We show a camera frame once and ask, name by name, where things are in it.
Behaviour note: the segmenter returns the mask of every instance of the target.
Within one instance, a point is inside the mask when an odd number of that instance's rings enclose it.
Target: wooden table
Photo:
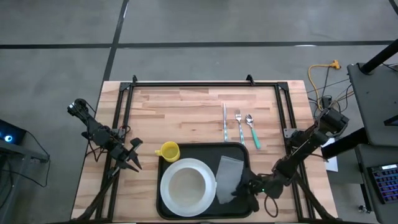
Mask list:
[[[303,81],[288,81],[292,105],[298,128],[306,129],[313,124],[312,113],[307,100]],[[111,126],[120,82],[104,82],[98,103],[96,119]],[[285,117],[290,125],[284,102]],[[275,161],[285,155],[282,131],[275,91],[270,87],[145,87],[134,88],[130,110],[129,140],[139,137],[144,144],[137,150],[142,165],[140,173],[122,170],[120,173],[118,196],[114,210],[114,222],[169,222],[159,217],[156,207],[158,157],[154,151],[166,141],[175,142],[223,142],[223,107],[228,108],[228,137],[230,141],[240,141],[238,123],[234,110],[242,114],[250,113],[254,127],[261,142],[261,150],[256,150],[248,125],[243,124],[246,147],[249,151],[251,169],[255,172],[269,173]],[[124,105],[122,104],[119,124],[122,123]],[[78,217],[98,193],[103,175],[105,156],[95,162],[90,154],[84,163],[80,184],[72,212]],[[337,217],[335,203],[331,194],[328,176],[323,160],[309,157],[305,161],[310,187],[320,203]],[[257,196],[260,210],[244,219],[209,220],[211,222],[293,222],[297,221],[291,187],[285,187],[276,200],[279,216],[270,217],[264,210],[265,194]],[[300,191],[303,210],[305,199]],[[108,210],[109,196],[104,204],[104,217]],[[274,213],[272,201],[268,208]]]

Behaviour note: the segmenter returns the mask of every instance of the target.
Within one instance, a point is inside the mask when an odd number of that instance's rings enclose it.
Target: white plate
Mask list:
[[[216,186],[216,178],[204,162],[181,159],[164,172],[160,181],[160,195],[166,207],[174,214],[192,217],[201,214],[211,205],[216,195]]]

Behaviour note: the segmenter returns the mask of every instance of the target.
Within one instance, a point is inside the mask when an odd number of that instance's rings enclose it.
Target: keyboard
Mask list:
[[[398,202],[398,164],[368,168],[381,203]]]

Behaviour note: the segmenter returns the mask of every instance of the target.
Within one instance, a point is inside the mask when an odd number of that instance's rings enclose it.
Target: gray cloth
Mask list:
[[[241,181],[243,161],[221,156],[216,174],[216,195],[220,204],[228,203],[235,198],[231,193]]]

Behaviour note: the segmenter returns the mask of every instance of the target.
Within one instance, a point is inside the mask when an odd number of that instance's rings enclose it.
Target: yellow cup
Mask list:
[[[175,162],[180,158],[180,148],[175,142],[166,142],[155,153],[158,156],[162,156],[167,162]]]

